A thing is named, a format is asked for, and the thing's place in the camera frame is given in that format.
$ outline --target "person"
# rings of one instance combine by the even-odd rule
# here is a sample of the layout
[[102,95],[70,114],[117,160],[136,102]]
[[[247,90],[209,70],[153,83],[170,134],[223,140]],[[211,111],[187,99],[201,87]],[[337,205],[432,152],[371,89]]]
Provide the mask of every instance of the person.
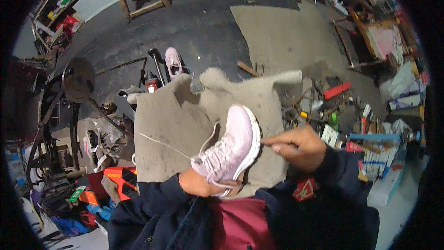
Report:
[[[286,180],[253,198],[220,200],[226,187],[194,169],[165,182],[139,182],[108,222],[109,249],[374,249],[379,214],[367,207],[370,184],[358,180],[358,157],[328,147],[306,125],[261,140],[319,184],[299,202]],[[231,186],[240,186],[227,181]]]

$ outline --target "green bottle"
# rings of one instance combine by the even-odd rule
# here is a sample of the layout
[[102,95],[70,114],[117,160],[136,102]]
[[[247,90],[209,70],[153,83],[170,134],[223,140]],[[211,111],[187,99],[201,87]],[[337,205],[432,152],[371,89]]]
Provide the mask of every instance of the green bottle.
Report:
[[334,128],[335,131],[337,131],[338,124],[339,124],[339,122],[338,122],[338,120],[337,120],[337,115],[336,115],[336,112],[335,112],[335,113],[333,113],[333,114],[330,116],[330,119],[329,119],[329,125],[330,125],[332,128]]

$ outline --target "pink sneaker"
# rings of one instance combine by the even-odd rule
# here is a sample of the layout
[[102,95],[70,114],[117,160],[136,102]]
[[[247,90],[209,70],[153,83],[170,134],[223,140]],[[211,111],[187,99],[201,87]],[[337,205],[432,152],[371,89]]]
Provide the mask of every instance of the pink sneaker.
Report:
[[[232,105],[228,110],[226,131],[224,136],[209,147],[205,152],[194,156],[192,168],[207,178],[208,183],[226,187],[220,184],[222,180],[243,180],[244,171],[250,167],[259,153],[261,134],[255,116],[245,106]],[[220,197],[238,192],[226,190]]]
[[171,80],[183,73],[183,66],[180,62],[180,55],[174,47],[169,47],[165,51],[165,64],[168,68],[168,73],[170,75]]

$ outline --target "navy jacket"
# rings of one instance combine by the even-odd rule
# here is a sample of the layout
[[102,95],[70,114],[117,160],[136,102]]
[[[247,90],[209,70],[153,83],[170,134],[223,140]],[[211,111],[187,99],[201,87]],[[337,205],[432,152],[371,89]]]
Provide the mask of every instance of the navy jacket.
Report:
[[[285,181],[259,189],[277,249],[374,249],[379,214],[367,207],[370,183],[358,180],[358,158],[330,148],[313,173],[316,197],[297,202]],[[178,175],[139,182],[140,196],[121,201],[108,222],[110,250],[211,249],[212,214],[201,197],[187,195]]]

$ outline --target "white midsole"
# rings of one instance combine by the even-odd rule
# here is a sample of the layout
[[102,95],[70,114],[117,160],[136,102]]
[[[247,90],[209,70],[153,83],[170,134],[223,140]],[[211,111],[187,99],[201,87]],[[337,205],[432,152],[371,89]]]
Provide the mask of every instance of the white midsole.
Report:
[[[248,167],[251,166],[251,164],[253,164],[254,160],[259,154],[259,149],[261,147],[261,130],[259,129],[258,121],[249,108],[247,108],[246,106],[242,107],[248,113],[248,117],[250,118],[251,128],[253,130],[253,139],[251,143],[251,148],[247,156],[242,161],[241,165],[239,165],[239,167],[237,168],[236,173],[233,176],[233,180],[237,180],[239,175],[241,175],[243,171],[245,171]],[[229,190],[226,190],[221,197],[226,196],[228,193]]]

